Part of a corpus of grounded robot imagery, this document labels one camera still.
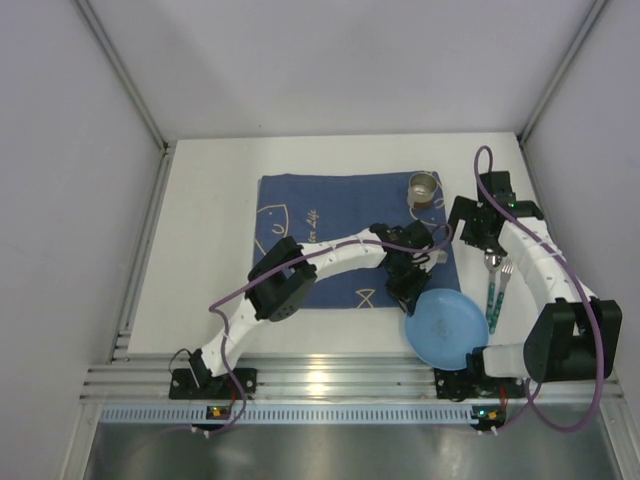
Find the light blue plastic plate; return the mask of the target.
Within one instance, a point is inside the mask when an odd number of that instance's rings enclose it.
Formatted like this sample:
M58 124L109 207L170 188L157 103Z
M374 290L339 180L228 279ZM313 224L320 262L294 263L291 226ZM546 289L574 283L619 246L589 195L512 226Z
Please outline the light blue plastic plate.
M444 371L467 368L467 355L489 342L484 312L461 292L438 288L423 292L404 333L413 353L425 364Z

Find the small metal cup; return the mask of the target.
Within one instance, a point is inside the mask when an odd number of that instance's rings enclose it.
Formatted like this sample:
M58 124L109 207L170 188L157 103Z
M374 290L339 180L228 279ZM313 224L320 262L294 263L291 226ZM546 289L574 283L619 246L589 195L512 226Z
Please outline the small metal cup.
M438 181L432 172L422 171L412 174L408 181L408 206L417 210L429 208L434 201L438 188Z

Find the blue cloth placemat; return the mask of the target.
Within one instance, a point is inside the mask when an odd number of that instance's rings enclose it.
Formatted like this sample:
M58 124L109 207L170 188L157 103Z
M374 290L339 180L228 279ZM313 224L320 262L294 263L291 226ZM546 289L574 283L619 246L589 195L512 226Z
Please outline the blue cloth placemat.
M436 190L425 210L409 207L412 172L353 176L283 174L259 181L254 233L254 264L280 239L317 243L353 235L374 223L406 227L419 219L429 229L446 221L444 194ZM314 286L307 309L392 308L383 269L361 269Z

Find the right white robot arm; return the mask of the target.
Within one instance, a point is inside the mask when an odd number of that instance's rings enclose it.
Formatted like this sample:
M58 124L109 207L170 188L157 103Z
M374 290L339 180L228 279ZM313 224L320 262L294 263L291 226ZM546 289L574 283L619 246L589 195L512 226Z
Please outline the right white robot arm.
M513 261L538 317L525 339L475 349L470 366L488 377L528 377L537 383L608 378L620 306L569 276L542 211L531 200L517 200L508 172L488 172L479 179L477 199L456 197L448 223L462 231L465 244Z

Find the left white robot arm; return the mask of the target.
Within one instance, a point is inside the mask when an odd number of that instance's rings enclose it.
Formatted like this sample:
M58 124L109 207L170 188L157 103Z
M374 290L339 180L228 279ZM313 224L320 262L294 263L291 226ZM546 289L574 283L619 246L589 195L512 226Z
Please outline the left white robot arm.
M412 314L446 245L436 243L419 221L407 227L375 223L319 243L299 243L291 236L280 239L252 268L243 287L209 307L223 327L189 357L196 387L204 389L229 375L261 327L297 313L314 286L332 277L381 268L389 295Z

